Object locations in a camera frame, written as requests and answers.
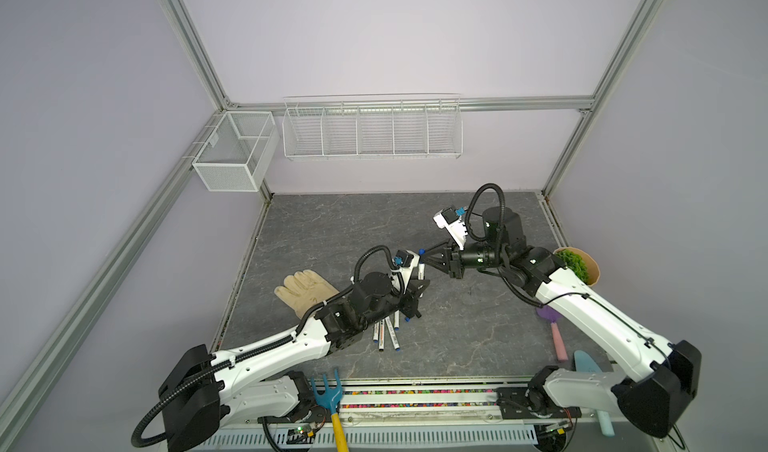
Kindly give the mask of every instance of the purple shovel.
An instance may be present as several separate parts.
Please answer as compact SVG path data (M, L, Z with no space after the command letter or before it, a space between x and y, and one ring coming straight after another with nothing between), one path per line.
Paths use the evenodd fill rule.
M558 360L562 362L567 361L568 352L565 351L565 344L560 335L560 329L558 329L558 325L555 323L562 315L549 305L537 308L536 313L538 313L539 317L547 319L552 325L552 341L554 342L554 351L558 354Z

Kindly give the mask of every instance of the blue garden fork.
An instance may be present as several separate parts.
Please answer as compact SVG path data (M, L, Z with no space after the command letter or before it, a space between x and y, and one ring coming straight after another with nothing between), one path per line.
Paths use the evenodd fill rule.
M331 412L331 421L333 422L333 435L336 437L336 450L338 452L350 452L350 448L346 444L346 437L344 436L344 429L341 427L341 419L339 419L339 413L336 408L339 406L341 396L344 394L344 389L341 387L341 379L339 379L339 369L333 370L333 374L336 376L336 386L331 387L328 385L328 377L325 374L322 375L322 382L325 384L326 389L322 394L317 392L317 386L315 385L315 378L312 378L312 392L315 393L315 401L321 407L324 407Z

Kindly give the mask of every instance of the work glove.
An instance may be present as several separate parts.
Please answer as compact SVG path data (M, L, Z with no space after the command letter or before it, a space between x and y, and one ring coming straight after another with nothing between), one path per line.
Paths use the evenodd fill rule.
M288 307L293 308L298 318L302 318L307 309L315 303L328 300L339 293L326 279L311 270L298 271L287 276L283 285L275 287L275 295Z

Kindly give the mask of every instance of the white mesh basket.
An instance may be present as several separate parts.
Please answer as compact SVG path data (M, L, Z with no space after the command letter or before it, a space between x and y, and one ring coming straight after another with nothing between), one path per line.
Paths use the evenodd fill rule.
M258 191L280 140L269 111L227 111L193 161L211 191Z
M291 160L458 157L458 100L289 106L283 121Z

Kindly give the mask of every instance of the gray marble tabletop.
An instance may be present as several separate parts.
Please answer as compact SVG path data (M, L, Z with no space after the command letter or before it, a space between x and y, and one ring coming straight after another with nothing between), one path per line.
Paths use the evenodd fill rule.
M533 192L506 192L520 214L530 245L556 248ZM417 251L448 238L432 217L444 207L468 205L471 193L276 195L224 334L234 348L286 330L296 315L274 294L288 274L312 269L337 289L350 284L354 265L373 245ZM475 206L495 205L491 191ZM385 271L383 255L362 270ZM549 323L520 302L497 277L467 270L462 280L427 267L432 282L419 303L422 318L401 322L395 351L386 337L380 352L372 332L347 349L293 368L308 376L338 367L343 378L529 376L558 364ZM588 352L604 370L600 347L566 319L558 322L569 354Z

